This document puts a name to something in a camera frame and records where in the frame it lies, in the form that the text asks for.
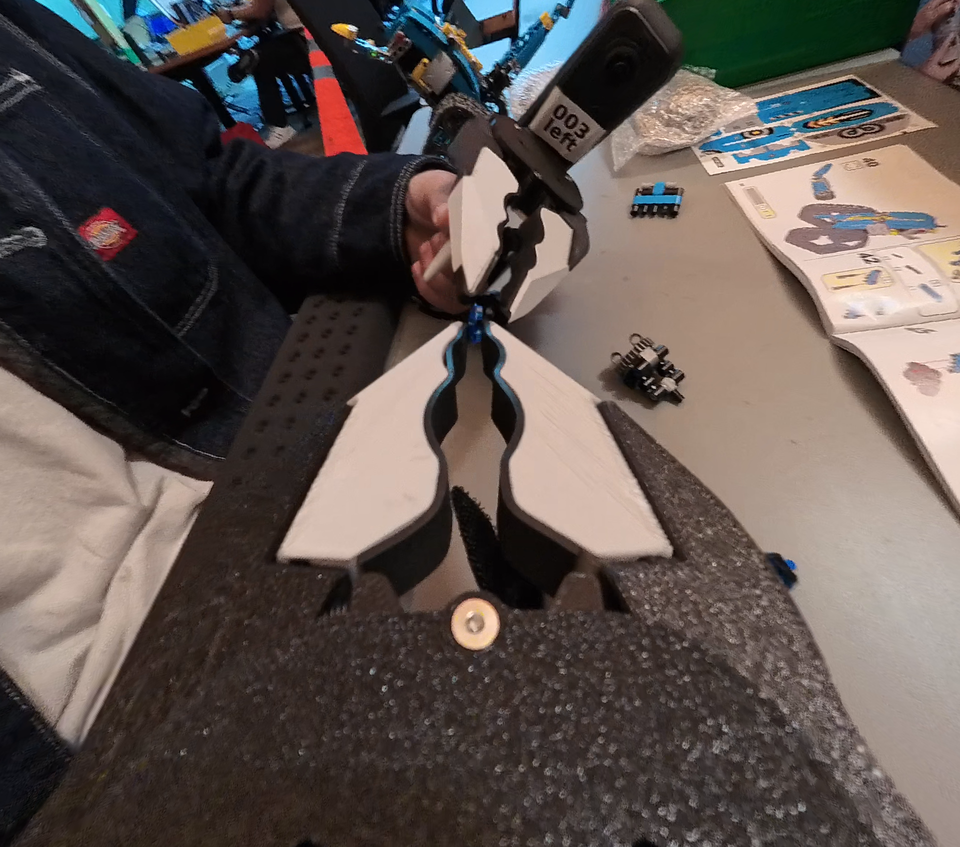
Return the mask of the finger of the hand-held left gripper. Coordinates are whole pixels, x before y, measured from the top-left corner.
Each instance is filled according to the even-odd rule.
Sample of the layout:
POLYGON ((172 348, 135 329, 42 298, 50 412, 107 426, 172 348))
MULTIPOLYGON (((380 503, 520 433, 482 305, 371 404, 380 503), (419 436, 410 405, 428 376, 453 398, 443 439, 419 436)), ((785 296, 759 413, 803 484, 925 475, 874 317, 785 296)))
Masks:
POLYGON ((456 273, 465 294, 480 294, 502 250, 506 201, 520 183, 507 163, 481 147, 474 166, 456 187, 456 273))
POLYGON ((574 229, 561 213, 539 207, 518 230, 519 247, 508 260, 506 323, 532 313, 570 273, 574 229))

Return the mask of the person's left forearm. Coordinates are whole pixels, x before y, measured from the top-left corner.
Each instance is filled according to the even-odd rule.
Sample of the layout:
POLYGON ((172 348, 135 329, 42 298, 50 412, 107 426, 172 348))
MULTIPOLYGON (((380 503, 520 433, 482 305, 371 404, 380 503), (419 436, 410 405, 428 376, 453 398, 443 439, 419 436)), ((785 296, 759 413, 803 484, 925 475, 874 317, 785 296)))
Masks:
POLYGON ((234 140, 208 161, 203 209, 286 306, 320 293, 405 301, 417 290, 404 241, 407 187, 430 169, 459 180, 435 157, 314 157, 234 140))

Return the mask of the grey desk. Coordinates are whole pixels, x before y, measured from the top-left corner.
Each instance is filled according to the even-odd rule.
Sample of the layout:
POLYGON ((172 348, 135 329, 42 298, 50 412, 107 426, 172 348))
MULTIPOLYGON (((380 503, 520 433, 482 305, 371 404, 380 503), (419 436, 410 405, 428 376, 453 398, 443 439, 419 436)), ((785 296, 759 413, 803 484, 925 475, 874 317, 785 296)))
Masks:
POLYGON ((573 174, 591 252, 518 333, 691 470, 643 458, 684 558, 618 574, 630 613, 523 614, 517 672, 467 663, 439 712, 484 739, 439 769, 443 800, 415 769, 434 825, 403 843, 853 843, 828 813, 840 738, 813 723, 833 680, 865 736, 854 778, 958 845, 958 521, 927 463, 723 179, 689 152, 618 176, 608 146, 573 174), (678 216, 631 218, 656 182, 678 216), (633 334, 668 349, 681 403, 621 383, 633 334))

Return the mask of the person's denim jacket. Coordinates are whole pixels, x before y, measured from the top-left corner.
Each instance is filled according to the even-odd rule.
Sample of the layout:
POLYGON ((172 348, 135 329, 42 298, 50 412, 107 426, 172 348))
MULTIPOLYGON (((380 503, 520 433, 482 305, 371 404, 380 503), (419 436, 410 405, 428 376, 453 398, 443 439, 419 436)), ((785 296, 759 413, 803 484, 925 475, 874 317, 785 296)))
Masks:
MULTIPOLYGON (((195 90, 1 0, 1 372, 210 483, 309 297, 284 304, 207 217, 209 160, 234 141, 195 90)), ((1 688, 8 845, 80 745, 2 661, 1 688)))

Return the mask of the black blue brick assembly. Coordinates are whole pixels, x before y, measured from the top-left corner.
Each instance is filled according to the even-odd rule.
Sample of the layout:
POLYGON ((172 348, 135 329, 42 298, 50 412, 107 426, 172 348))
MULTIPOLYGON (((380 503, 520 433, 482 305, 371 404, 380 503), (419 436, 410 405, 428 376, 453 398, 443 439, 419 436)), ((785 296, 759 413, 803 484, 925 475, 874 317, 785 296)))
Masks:
POLYGON ((630 202, 630 218, 678 217, 683 204, 683 187, 664 181, 637 187, 630 202))

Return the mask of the cluttered wooden work table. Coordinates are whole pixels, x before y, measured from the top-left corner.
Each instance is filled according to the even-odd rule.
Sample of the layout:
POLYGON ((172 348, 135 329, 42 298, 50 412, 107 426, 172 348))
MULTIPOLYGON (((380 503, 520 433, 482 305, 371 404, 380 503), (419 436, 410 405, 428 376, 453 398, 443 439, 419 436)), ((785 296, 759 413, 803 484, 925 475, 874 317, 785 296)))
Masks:
POLYGON ((149 72, 190 85, 213 110, 222 127, 233 128, 236 121, 211 83, 207 67, 234 51, 243 37, 242 30, 225 25, 216 15, 177 27, 166 36, 173 52, 150 67, 149 72))

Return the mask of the instruction booklet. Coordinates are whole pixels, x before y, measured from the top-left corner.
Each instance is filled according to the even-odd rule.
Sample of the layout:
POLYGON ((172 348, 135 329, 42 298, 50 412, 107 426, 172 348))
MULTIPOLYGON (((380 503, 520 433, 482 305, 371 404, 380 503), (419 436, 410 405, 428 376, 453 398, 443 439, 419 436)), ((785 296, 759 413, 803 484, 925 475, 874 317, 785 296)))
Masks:
POLYGON ((958 184, 893 145, 725 187, 831 342, 883 387, 958 509, 958 184))

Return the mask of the clear plastic parts bag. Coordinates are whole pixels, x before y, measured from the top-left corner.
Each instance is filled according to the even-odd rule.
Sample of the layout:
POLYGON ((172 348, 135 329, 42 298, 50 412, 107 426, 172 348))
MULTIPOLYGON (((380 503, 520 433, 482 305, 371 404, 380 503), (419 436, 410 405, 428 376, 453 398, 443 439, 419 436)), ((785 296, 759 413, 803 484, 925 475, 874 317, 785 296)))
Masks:
POLYGON ((660 156, 700 145, 726 126, 750 119, 758 102, 715 81, 715 70, 683 66, 610 135, 619 173, 636 156, 660 156))

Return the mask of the grey gear brick assembly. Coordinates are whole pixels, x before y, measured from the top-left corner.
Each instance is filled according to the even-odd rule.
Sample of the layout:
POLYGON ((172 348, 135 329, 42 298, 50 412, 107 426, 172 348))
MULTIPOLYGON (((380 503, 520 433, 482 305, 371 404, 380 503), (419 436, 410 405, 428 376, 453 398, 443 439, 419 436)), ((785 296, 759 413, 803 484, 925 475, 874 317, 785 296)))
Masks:
POLYGON ((683 402, 685 395, 680 384, 685 379, 684 371, 671 361, 666 346, 650 337, 632 334, 629 349, 612 352, 609 362, 621 384, 648 403, 678 405, 683 402))

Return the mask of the person's white shirt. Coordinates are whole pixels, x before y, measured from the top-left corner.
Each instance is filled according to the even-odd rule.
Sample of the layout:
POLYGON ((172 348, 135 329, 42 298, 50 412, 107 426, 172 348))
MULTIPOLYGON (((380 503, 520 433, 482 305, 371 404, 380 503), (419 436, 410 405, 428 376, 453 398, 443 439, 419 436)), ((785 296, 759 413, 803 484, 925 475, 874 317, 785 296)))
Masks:
POLYGON ((210 488, 2 370, 2 670, 67 745, 90 732, 210 488))

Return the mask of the robot kit box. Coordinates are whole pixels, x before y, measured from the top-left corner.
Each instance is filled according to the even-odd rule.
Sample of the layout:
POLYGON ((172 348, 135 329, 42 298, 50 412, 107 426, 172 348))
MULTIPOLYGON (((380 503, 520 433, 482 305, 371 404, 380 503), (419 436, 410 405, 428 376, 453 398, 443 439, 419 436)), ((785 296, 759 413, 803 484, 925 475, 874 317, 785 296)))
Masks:
POLYGON ((959 0, 921 0, 900 51, 900 61, 959 90, 959 0))

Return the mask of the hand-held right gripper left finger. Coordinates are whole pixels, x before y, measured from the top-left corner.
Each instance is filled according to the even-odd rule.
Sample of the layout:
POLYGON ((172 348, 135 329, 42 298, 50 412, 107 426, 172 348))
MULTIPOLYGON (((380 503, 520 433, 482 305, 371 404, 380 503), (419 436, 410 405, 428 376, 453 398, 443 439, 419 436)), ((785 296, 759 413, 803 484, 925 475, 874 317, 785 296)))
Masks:
POLYGON ((442 445, 458 419, 460 380, 453 322, 355 395, 277 560, 378 574, 397 594, 435 571, 452 533, 442 445))

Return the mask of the person's left hand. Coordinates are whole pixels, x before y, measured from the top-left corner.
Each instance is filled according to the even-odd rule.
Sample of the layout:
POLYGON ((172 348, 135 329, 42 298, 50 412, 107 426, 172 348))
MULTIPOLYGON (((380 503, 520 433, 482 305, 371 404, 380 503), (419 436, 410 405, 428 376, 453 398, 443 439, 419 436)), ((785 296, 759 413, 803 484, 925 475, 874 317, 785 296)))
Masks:
POLYGON ((449 198, 458 177, 449 171, 418 172, 409 181, 405 199, 404 241, 411 274, 420 299, 434 309, 459 314, 465 309, 449 273, 425 280, 427 267, 450 239, 449 198))

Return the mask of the blue sticker sheet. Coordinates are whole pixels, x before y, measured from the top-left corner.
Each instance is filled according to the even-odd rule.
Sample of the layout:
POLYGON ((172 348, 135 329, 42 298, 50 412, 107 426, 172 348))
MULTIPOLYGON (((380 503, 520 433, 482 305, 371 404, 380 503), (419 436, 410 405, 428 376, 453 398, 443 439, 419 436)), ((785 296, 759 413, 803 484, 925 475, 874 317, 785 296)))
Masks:
POLYGON ((936 124, 854 75, 759 98, 755 110, 691 149, 712 175, 934 128, 936 124))

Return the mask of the orange white striped cone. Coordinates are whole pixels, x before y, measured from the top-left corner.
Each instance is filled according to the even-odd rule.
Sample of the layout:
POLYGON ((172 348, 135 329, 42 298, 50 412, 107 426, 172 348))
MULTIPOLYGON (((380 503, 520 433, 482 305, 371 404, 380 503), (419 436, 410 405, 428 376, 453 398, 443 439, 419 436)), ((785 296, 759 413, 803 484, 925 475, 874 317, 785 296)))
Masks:
POLYGON ((366 155, 366 144, 328 56, 312 37, 306 37, 306 40, 318 126, 326 156, 344 153, 366 155))

